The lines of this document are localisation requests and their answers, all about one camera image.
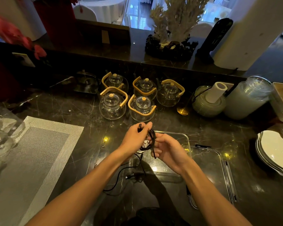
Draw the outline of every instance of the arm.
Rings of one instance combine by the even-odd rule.
[[[106,157],[87,176],[53,199],[26,226],[59,225],[79,226],[90,207],[103,191],[117,168],[136,153],[144,143],[152,123],[142,123],[144,129],[138,133],[139,124],[133,125],[126,133],[120,147]]]
[[[185,180],[193,199],[209,225],[251,226],[227,201],[191,159],[180,143],[167,134],[156,133],[155,155]]]

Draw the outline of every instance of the white pillar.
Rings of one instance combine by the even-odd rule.
[[[31,0],[0,0],[0,16],[13,23],[32,41],[46,33]]]
[[[248,70],[283,32],[283,0],[237,0],[231,30],[212,52],[215,65]]]

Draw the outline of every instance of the gray woven placemat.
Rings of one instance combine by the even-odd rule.
[[[83,127],[27,117],[0,174],[0,225],[24,225],[43,208]]]

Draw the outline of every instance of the black rock base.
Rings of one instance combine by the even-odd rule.
[[[188,42],[189,38],[182,42],[183,46],[178,42],[170,42],[170,44],[164,46],[161,49],[159,40],[149,35],[146,40],[145,51],[148,55],[163,59],[163,60],[174,60],[174,61],[188,61],[191,59],[193,52],[198,45],[197,42]]]

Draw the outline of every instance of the forearm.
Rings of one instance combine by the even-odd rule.
[[[81,225],[90,207],[126,157],[119,149],[111,153],[87,176],[46,205],[26,226]]]
[[[189,162],[183,169],[182,177],[200,212],[209,225],[251,225],[249,221],[220,194],[194,160],[189,159]]]

